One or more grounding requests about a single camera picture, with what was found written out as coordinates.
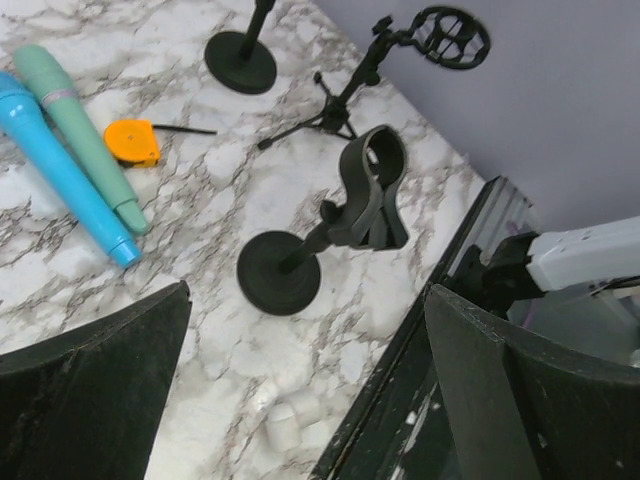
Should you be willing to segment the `black shock-mount tripod stand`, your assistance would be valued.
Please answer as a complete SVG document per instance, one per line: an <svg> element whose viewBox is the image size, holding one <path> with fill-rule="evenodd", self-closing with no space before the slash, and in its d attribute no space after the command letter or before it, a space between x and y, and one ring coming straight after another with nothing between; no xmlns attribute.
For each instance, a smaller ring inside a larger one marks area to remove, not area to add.
<svg viewBox="0 0 640 480"><path fill-rule="evenodd" d="M418 12L405 29L394 29L388 15L372 28L373 41L341 93L335 95L316 72L313 81L325 93L322 110L291 128L258 142L261 151L302 129L313 129L345 140L357 137L350 122L348 102L362 86L381 82L379 67L392 48L412 48L426 61L443 69L468 71L487 58L492 42L489 30L469 12L446 5L429 6Z"/></svg>

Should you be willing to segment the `blue microphone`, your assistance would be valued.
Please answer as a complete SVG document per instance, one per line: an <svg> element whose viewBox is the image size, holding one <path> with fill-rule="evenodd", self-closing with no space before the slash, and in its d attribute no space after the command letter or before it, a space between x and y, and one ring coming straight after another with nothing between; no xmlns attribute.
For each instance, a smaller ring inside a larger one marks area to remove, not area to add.
<svg viewBox="0 0 640 480"><path fill-rule="evenodd" d="M56 138L35 97L7 72L1 74L1 131L35 165L105 254L122 268L141 259L131 234Z"/></svg>

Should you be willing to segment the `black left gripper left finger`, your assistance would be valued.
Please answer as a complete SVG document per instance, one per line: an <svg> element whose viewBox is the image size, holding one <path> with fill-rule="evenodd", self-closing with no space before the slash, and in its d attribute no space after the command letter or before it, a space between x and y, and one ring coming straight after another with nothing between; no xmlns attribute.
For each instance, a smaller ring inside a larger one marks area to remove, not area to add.
<svg viewBox="0 0 640 480"><path fill-rule="evenodd" d="M143 478L190 314L180 281L2 355L2 478Z"/></svg>

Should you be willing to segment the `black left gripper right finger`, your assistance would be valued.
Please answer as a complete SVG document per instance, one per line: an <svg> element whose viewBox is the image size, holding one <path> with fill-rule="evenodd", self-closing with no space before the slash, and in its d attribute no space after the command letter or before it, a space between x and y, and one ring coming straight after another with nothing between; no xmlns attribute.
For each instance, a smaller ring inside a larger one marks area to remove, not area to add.
<svg viewBox="0 0 640 480"><path fill-rule="evenodd" d="M639 371L430 287L425 319L465 479L636 479Z"/></svg>

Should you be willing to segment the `black round-base microphone stand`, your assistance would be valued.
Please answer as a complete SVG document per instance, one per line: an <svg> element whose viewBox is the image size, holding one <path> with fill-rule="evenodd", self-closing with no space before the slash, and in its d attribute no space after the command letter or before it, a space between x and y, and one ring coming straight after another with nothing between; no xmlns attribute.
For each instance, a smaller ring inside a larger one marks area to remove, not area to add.
<svg viewBox="0 0 640 480"><path fill-rule="evenodd" d="M275 316L308 307L321 285L317 255L331 246L373 251L399 250L409 240L397 194L407 170L407 151L399 133L379 125L351 140L339 159L346 201L324 200L321 221L300 238L266 231L241 250L236 274L245 298Z"/></svg>

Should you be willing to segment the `mint green microphone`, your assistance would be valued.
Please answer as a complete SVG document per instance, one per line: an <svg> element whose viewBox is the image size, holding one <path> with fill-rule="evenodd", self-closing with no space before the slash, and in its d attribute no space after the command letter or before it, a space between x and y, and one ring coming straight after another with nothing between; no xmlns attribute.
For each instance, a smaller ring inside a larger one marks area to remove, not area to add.
<svg viewBox="0 0 640 480"><path fill-rule="evenodd" d="M133 234L147 233L151 224L138 196L87 115L66 70L35 44L17 48L12 59L20 79L54 121L105 202Z"/></svg>

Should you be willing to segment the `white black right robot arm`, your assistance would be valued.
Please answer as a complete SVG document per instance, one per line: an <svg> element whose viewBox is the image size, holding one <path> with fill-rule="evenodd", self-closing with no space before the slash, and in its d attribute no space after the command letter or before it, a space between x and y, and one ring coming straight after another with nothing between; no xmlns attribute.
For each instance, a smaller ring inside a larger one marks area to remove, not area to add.
<svg viewBox="0 0 640 480"><path fill-rule="evenodd" d="M522 300L579 284L618 289L639 284L639 218L587 228L505 238L487 264L470 246L448 288L504 318Z"/></svg>

